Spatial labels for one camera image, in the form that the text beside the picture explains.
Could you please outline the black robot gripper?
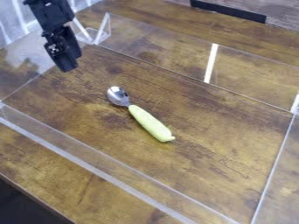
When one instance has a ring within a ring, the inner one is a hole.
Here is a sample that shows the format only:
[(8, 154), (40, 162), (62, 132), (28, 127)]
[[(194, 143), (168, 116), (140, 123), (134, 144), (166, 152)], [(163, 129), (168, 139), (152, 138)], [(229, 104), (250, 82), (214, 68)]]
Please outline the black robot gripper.
[(58, 68), (67, 73), (79, 66), (78, 58), (82, 56), (75, 33), (64, 26), (75, 18), (68, 0), (24, 0), (23, 4), (30, 7), (44, 30), (44, 49)]

